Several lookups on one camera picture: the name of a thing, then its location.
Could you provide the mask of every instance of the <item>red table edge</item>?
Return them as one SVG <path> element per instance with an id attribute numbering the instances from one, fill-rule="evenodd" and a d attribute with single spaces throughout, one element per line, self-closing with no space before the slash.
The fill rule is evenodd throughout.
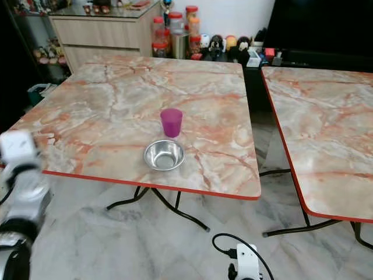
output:
<path id="1" fill-rule="evenodd" d="M 343 221 L 350 221 L 350 222 L 373 223 L 373 219 L 361 219 L 361 218 L 352 218 L 352 217 L 345 217 L 345 216 L 327 215 L 327 214 L 322 214 L 322 213 L 316 213 L 316 212 L 309 209 L 309 207 L 305 203 L 301 188 L 299 186 L 298 178 L 297 178 L 297 175 L 295 173 L 293 163 L 290 159 L 290 154 L 289 154 L 286 142 L 285 142 L 285 137 L 284 137 L 284 134 L 283 134 L 282 129 L 281 129 L 280 121 L 279 121 L 279 119 L 277 117 L 277 114 L 276 114 L 275 105 L 273 104 L 272 98 L 271 98 L 270 93 L 269 93 L 269 89 L 268 89 L 268 86 L 267 86 L 266 78 L 265 78 L 264 73 L 263 73 L 263 69 L 261 69 L 261 74 L 262 74 L 262 79 L 263 79 L 263 82 L 264 82 L 264 86 L 265 86 L 266 91 L 267 91 L 268 99 L 269 99 L 269 102 L 270 102 L 270 105 L 271 105 L 271 108 L 272 108 L 272 112 L 275 115 L 277 129 L 280 132 L 281 141 L 282 141 L 282 144 L 285 148 L 286 158 L 287 158 L 287 161 L 289 162 L 290 170 L 291 170 L 291 173 L 293 175 L 295 189 L 297 190 L 298 196 L 300 198 L 301 207 L 304 209 L 304 211 L 307 214 L 310 214 L 312 216 L 319 217 L 319 218 L 343 220 Z"/>
<path id="2" fill-rule="evenodd" d="M 49 175 L 61 176 L 61 177 L 71 177 L 71 178 L 77 178 L 77 179 L 86 179 L 86 180 L 102 181 L 102 182 L 115 183 L 115 184 L 142 186 L 142 187 L 148 187 L 148 188 L 159 188 L 159 189 L 170 190 L 170 191 L 182 191 L 184 193 L 189 192 L 189 193 L 195 193 L 195 194 L 210 195 L 214 197 L 234 198 L 237 200 L 258 200 L 261 197 L 261 194 L 259 194 L 257 197 L 246 197 L 243 195 L 225 194 L 222 192 L 217 193 L 214 191 L 203 191 L 203 190 L 194 190 L 191 188 L 186 189 L 186 188 L 170 187 L 169 185 L 157 185 L 157 184 L 141 183 L 141 182 L 134 182 L 134 181 L 119 180 L 119 179 L 107 179 L 107 178 L 101 178 L 101 177 L 95 177 L 95 176 L 70 174 L 70 173 L 63 173 L 63 172 L 49 171 L 49 170 L 43 170 L 43 173 L 49 174 Z"/>

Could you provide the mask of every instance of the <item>cabinet drawer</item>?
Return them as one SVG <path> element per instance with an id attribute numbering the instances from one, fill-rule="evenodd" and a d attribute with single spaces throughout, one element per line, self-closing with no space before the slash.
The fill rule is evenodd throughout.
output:
<path id="1" fill-rule="evenodd" d="M 95 55 L 140 55 L 139 50 L 72 47 L 67 45 L 64 46 L 64 50 L 72 72 L 76 72 L 82 64 L 91 60 Z"/>
<path id="2" fill-rule="evenodd" d="M 54 19 L 62 44 L 139 48 L 136 22 Z"/>

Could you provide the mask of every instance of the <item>pink plastic cup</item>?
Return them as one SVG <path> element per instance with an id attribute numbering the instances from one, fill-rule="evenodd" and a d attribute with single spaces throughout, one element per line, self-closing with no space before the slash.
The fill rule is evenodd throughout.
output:
<path id="1" fill-rule="evenodd" d="M 161 112 L 164 134 L 168 137 L 176 137 L 180 133 L 182 111 L 170 108 Z"/>

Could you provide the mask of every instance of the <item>metal bowl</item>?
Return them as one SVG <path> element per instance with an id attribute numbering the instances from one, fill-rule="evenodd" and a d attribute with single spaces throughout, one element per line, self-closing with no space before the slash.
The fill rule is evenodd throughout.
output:
<path id="1" fill-rule="evenodd" d="M 177 142 L 160 140 L 151 143 L 144 151 L 144 160 L 150 168 L 159 171 L 175 169 L 185 159 L 185 151 Z"/>

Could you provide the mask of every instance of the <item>wooden cabinet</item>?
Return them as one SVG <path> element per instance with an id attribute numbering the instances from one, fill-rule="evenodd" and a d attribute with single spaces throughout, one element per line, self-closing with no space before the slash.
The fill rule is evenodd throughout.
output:
<path id="1" fill-rule="evenodd" d="M 156 3 L 138 18 L 51 15 L 50 21 L 74 73 L 95 55 L 151 57 L 152 20 L 160 14 Z"/>

